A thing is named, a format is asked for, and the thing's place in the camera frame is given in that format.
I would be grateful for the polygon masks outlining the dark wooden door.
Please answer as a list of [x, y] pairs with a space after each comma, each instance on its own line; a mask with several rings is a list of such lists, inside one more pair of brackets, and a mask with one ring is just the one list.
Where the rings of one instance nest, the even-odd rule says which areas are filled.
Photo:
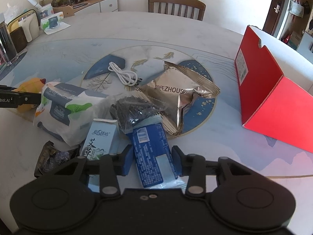
[[264, 32], [272, 36], [274, 35], [277, 25], [279, 24], [284, 2], [285, 0], [271, 0], [270, 8], [263, 26]]

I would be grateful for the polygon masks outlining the white wall cabinet unit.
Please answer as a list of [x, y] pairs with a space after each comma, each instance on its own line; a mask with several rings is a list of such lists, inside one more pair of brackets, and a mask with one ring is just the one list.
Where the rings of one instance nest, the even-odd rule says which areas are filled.
[[312, 62], [312, 0], [284, 0], [274, 36]]

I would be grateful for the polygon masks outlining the black seaweed snack packet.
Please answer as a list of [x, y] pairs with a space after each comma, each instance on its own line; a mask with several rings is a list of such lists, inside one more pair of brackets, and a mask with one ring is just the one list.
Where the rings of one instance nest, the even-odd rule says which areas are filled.
[[166, 108], [164, 102], [154, 98], [128, 96], [116, 100], [109, 111], [112, 118], [117, 120], [119, 129], [129, 134], [140, 122], [159, 114]]

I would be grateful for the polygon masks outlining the green white carton box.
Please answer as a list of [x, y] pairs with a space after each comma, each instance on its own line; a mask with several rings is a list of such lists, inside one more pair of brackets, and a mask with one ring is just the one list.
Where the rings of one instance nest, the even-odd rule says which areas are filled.
[[99, 160], [103, 155], [116, 155], [119, 147], [117, 120], [95, 118], [91, 124], [80, 155]]

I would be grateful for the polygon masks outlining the small tissue pack on table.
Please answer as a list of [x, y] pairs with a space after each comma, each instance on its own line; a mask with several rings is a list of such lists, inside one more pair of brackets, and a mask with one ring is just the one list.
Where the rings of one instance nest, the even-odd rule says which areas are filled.
[[63, 19], [59, 16], [53, 16], [51, 18], [41, 19], [40, 28], [47, 34], [53, 34], [69, 28], [71, 25], [63, 22]]

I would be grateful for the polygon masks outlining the gold foil snack bag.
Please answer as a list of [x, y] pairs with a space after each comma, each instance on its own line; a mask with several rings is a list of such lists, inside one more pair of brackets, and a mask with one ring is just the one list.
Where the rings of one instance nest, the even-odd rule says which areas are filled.
[[197, 98], [212, 99], [220, 94], [220, 88], [211, 80], [169, 61], [164, 62], [164, 71], [158, 77], [140, 88], [147, 96], [165, 103], [161, 111], [163, 128], [172, 136], [182, 133], [184, 116]]

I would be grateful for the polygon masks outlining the dark candy packet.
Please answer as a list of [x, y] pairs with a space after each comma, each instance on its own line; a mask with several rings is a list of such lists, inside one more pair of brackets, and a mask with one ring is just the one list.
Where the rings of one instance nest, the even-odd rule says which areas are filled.
[[39, 178], [48, 172], [53, 171], [67, 161], [76, 158], [79, 155], [80, 147], [68, 151], [60, 151], [54, 147], [54, 143], [48, 141], [42, 148], [39, 155], [34, 177]]

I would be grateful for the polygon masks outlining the red white cardboard box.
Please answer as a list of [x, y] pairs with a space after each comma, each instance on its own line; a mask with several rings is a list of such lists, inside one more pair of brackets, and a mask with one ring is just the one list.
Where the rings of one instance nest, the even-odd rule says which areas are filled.
[[243, 127], [312, 152], [312, 63], [249, 25], [235, 67]]

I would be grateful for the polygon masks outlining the white drawer sideboard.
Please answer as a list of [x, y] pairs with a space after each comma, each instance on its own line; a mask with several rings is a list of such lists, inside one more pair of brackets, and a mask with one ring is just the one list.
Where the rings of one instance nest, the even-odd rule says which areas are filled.
[[54, 13], [63, 12], [64, 18], [90, 13], [117, 12], [118, 10], [118, 0], [87, 0], [75, 5], [53, 7]]

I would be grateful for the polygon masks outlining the white tissue pack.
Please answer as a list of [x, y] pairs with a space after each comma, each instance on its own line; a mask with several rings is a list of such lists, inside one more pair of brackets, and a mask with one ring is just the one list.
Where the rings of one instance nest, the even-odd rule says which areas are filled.
[[95, 118], [106, 114], [109, 96], [72, 84], [48, 82], [41, 93], [33, 125], [75, 146], [84, 141]]

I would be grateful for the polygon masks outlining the far wooden chair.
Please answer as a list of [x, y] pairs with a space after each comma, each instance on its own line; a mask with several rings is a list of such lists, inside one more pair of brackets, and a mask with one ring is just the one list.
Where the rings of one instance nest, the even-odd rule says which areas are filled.
[[206, 5], [199, 0], [148, 0], [148, 12], [203, 21]]

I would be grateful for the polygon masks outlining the white hanging bag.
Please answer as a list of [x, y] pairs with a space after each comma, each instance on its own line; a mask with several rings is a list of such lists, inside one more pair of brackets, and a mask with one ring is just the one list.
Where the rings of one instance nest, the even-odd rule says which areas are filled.
[[289, 12], [294, 16], [302, 18], [305, 8], [300, 4], [299, 0], [290, 1]]

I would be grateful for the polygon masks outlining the yellow spotted toy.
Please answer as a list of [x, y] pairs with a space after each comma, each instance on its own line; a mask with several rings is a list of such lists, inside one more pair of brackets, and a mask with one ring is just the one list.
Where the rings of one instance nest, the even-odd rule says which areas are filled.
[[[18, 88], [14, 89], [15, 92], [30, 92], [41, 93], [43, 86], [46, 84], [45, 78], [32, 78], [23, 82]], [[23, 104], [17, 107], [19, 113], [25, 113], [35, 108], [37, 105]]]

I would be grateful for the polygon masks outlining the blue wet wipes packet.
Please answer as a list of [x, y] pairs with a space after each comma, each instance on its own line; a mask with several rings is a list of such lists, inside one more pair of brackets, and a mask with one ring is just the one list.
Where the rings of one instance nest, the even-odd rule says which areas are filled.
[[161, 123], [134, 129], [130, 139], [144, 188], [186, 188], [186, 183], [178, 178], [174, 168], [168, 140]]

